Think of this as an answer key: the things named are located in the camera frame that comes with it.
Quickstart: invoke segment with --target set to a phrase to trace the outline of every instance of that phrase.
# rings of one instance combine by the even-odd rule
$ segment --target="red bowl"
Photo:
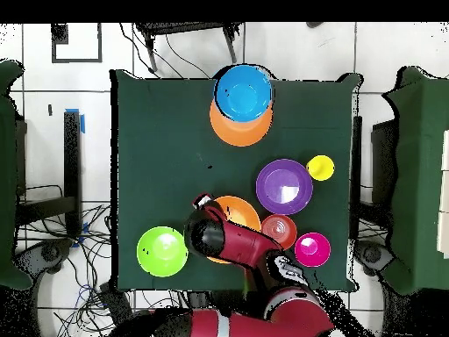
[[[289,249],[296,240],[295,222],[282,214],[272,214],[264,219],[261,231],[276,240],[284,249]]]

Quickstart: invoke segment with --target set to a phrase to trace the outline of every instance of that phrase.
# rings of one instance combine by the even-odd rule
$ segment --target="yellow cup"
[[[317,155],[307,163],[307,171],[317,181],[331,178],[335,170],[332,159],[326,155]]]

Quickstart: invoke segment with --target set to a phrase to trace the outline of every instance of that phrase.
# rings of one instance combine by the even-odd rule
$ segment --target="tile floor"
[[[372,184],[370,132],[373,124],[393,118],[393,111],[381,93],[393,89],[396,72],[402,66],[418,65],[428,73],[449,74],[447,23],[324,23],[310,29],[305,23],[247,23],[234,41],[238,63],[257,63],[270,69],[278,79],[337,80],[347,72],[363,75],[358,96],[363,117],[362,184]],[[110,202],[110,68],[123,68],[139,77],[152,77],[145,64],[148,54],[141,44],[142,35],[132,34],[132,24],[102,24],[102,63],[52,63],[50,25],[0,25],[0,59],[21,61],[24,76],[11,88],[18,112],[28,122],[26,136],[27,186],[63,185],[62,113],[78,108],[85,115],[82,134],[82,206],[84,210]],[[58,58],[96,58],[96,25],[68,24],[68,45],[57,46]],[[168,36],[171,47],[183,58],[214,75],[231,63],[221,30],[179,33]],[[203,73],[178,58],[165,37],[157,37],[155,51],[184,77],[203,77]],[[177,77],[166,62],[156,56],[158,75]],[[52,105],[50,116],[48,105]],[[57,189],[29,190],[30,200],[57,196]],[[370,200],[369,189],[362,198]],[[86,215],[84,221],[92,217]],[[107,233],[103,222],[95,229]],[[32,231],[22,230],[26,238],[18,249],[38,239]],[[110,277],[110,248],[103,246],[104,258],[96,260],[100,281]],[[86,275],[85,258],[79,248],[71,248],[70,259],[79,276]],[[354,263],[353,278],[358,291],[340,294],[346,306],[362,325],[379,334],[383,316],[381,287],[376,278],[365,276]],[[75,306],[79,287],[74,269],[65,263],[56,275],[46,275],[39,291],[39,321],[44,337],[55,337],[61,322],[54,312],[67,317]],[[132,307],[146,308],[148,303],[167,305],[165,291],[130,293]],[[91,337],[80,334],[79,337]],[[342,337],[336,331],[332,337]]]

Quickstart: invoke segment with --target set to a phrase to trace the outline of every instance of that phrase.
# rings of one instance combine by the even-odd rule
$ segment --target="black chair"
[[[231,55],[232,63],[237,62],[232,42],[235,39],[235,32],[243,22],[152,22],[136,23],[136,28],[142,33],[145,39],[146,49],[150,56],[151,67],[154,72],[157,71],[156,61],[154,60],[153,46],[154,38],[157,35],[168,35],[170,33],[207,30],[210,28],[223,28],[224,38]]]

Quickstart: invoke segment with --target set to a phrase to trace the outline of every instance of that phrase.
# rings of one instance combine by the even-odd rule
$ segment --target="purple plate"
[[[299,212],[309,202],[312,191],[307,169],[290,159],[270,162],[257,176],[257,198],[272,213]]]

